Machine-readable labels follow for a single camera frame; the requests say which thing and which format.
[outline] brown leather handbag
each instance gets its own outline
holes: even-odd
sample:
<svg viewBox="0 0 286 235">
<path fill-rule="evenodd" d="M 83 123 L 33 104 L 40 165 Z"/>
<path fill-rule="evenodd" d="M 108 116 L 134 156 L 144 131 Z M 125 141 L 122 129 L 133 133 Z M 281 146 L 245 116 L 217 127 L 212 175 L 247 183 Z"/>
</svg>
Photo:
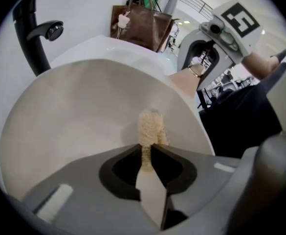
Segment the brown leather handbag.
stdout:
<svg viewBox="0 0 286 235">
<path fill-rule="evenodd" d="M 142 6 L 142 1 L 139 0 L 138 5 L 129 0 L 128 6 L 113 6 L 110 36 L 157 52 L 170 34 L 174 20 L 171 15 L 153 10 L 152 6 Z M 125 28 L 118 26 L 120 14 L 130 19 Z"/>
</svg>

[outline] white tape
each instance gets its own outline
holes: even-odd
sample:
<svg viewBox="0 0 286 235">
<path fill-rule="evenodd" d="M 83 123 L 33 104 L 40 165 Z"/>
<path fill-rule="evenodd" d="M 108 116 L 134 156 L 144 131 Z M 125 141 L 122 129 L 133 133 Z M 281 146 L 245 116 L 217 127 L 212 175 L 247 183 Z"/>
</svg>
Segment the white tape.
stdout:
<svg viewBox="0 0 286 235">
<path fill-rule="evenodd" d="M 220 163 L 215 163 L 214 168 L 224 170 L 226 172 L 231 172 L 231 173 L 233 173 L 235 171 L 235 168 L 227 166 L 227 165 L 223 165 Z"/>
</svg>

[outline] dark clothing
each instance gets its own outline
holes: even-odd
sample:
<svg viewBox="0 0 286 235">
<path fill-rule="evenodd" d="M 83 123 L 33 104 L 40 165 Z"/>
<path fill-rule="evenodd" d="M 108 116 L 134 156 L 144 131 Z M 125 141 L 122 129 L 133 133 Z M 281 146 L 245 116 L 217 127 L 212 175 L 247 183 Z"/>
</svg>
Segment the dark clothing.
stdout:
<svg viewBox="0 0 286 235">
<path fill-rule="evenodd" d="M 277 55 L 279 60 L 285 56 L 286 53 Z M 226 90 L 206 112 L 199 113 L 216 155 L 240 158 L 247 148 L 259 146 L 269 136 L 281 132 L 266 95 L 285 70 L 286 63 L 281 63 L 255 86 Z"/>
</svg>

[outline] camera lens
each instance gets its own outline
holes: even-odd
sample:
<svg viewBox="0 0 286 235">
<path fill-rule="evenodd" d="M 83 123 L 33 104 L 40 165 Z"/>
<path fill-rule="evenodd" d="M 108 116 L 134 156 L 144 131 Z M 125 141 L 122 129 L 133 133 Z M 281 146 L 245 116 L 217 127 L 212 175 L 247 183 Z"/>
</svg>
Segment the camera lens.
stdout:
<svg viewBox="0 0 286 235">
<path fill-rule="evenodd" d="M 211 25 L 210 30 L 211 30 L 213 33 L 215 33 L 215 34 L 219 34 L 220 31 L 221 31 L 221 30 L 220 30 L 220 27 L 217 26 L 217 25 L 215 25 L 215 24 Z"/>
</svg>

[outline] person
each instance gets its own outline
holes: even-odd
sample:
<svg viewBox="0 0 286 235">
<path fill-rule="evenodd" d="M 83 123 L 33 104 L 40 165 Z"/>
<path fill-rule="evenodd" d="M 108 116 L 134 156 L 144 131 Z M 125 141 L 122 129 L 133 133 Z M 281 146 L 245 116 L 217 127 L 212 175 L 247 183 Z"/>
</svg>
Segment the person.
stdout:
<svg viewBox="0 0 286 235">
<path fill-rule="evenodd" d="M 255 52 L 242 61 L 244 67 L 260 82 L 218 97 L 200 119 L 217 156 L 240 158 L 247 148 L 259 146 L 282 128 L 266 95 L 281 78 L 286 66 L 279 66 L 286 50 L 264 59 Z M 189 69 L 171 75 L 171 80 L 194 97 L 197 84 Z"/>
</svg>

